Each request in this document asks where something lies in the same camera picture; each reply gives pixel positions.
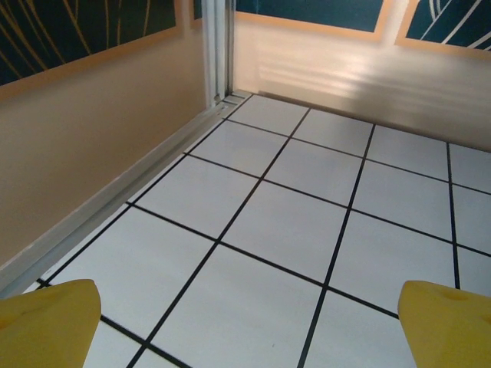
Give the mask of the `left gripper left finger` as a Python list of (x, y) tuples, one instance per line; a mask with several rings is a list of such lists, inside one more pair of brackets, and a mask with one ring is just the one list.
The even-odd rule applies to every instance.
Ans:
[(0, 300), (0, 368), (83, 368), (101, 318), (94, 281)]

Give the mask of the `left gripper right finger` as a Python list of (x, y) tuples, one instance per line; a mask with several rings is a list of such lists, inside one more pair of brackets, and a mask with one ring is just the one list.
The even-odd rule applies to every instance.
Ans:
[(491, 368), (491, 297), (407, 281), (397, 313), (417, 368)]

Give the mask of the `aluminium side rail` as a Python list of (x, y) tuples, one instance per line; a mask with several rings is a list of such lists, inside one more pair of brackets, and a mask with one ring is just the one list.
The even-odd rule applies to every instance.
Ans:
[(152, 149), (128, 170), (90, 197), (58, 224), (33, 241), (5, 266), (0, 267), (0, 298), (10, 297), (32, 282), (33, 274), (54, 255), (69, 238), (95, 222), (104, 213), (118, 207), (137, 191), (137, 186), (174, 153), (180, 153), (194, 136), (201, 135), (213, 123), (225, 119), (252, 96), (237, 90), (218, 105), (199, 113), (184, 127)]

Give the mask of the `aluminium corner post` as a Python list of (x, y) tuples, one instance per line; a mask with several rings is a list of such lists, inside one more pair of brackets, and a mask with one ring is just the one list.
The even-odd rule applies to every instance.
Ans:
[(216, 106), (233, 92), (236, 0), (201, 0), (206, 102)]

